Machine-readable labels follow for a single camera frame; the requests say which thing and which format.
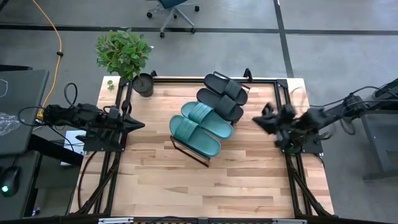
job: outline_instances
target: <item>plastic bag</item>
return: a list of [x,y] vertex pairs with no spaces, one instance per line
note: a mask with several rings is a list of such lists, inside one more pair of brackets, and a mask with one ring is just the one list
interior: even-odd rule
[[17,116],[0,112],[0,136],[6,135],[21,125]]

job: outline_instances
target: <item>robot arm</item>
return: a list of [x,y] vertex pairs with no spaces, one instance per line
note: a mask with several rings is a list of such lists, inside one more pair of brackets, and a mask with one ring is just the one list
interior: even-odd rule
[[128,114],[123,118],[115,106],[105,112],[95,105],[80,103],[69,108],[48,105],[44,109],[43,122],[48,126],[67,125],[86,131],[85,136],[76,137],[86,143],[86,151],[122,151],[120,134],[145,126]]
[[274,114],[270,103],[266,104],[262,116],[253,118],[266,133],[275,134],[275,145],[282,152],[296,154],[310,136],[319,130],[340,119],[360,118],[367,111],[396,110],[398,109],[398,79],[388,83],[385,88],[375,92],[375,98],[364,101],[361,97],[350,93],[341,104],[324,110],[323,108],[310,108],[299,118],[292,105],[284,105],[277,114]]

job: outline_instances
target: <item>chair base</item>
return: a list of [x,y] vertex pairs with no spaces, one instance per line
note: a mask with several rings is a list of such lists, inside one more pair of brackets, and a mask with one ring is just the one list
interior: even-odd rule
[[195,3],[179,4],[178,6],[174,6],[174,7],[171,7],[169,9],[165,9],[165,8],[163,8],[163,6],[161,4],[158,4],[155,8],[148,10],[148,12],[147,12],[147,17],[148,18],[152,18],[152,13],[169,11],[169,15],[167,16],[166,20],[164,21],[162,27],[160,28],[160,37],[161,38],[164,37],[164,29],[166,28],[167,24],[169,24],[171,18],[174,17],[176,19],[177,16],[182,17],[185,20],[185,22],[187,22],[188,24],[190,24],[192,26],[191,31],[190,31],[192,34],[194,34],[196,32],[195,24],[188,18],[187,15],[185,15],[180,10],[180,8],[179,8],[180,6],[195,6],[195,11],[196,12],[199,11],[199,6],[197,4],[195,4]]

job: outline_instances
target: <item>potted plant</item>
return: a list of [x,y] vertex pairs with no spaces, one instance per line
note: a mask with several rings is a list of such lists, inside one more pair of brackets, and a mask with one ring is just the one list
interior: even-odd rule
[[120,77],[131,80],[133,89],[141,96],[153,94],[152,76],[140,73],[152,50],[142,35],[130,34],[129,31],[110,31],[108,36],[98,38],[95,49],[99,67],[107,67],[107,72],[117,72]]

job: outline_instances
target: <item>black slide sandal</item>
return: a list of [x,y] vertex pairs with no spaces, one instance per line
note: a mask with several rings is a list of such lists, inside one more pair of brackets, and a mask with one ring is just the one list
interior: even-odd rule
[[208,74],[205,77],[205,85],[215,93],[229,96],[240,106],[244,105],[248,101],[248,93],[246,93],[246,91],[244,91],[242,88],[246,86],[218,72]]
[[226,121],[239,121],[243,115],[243,109],[228,96],[220,96],[206,88],[202,88],[197,93],[199,102],[206,104]]

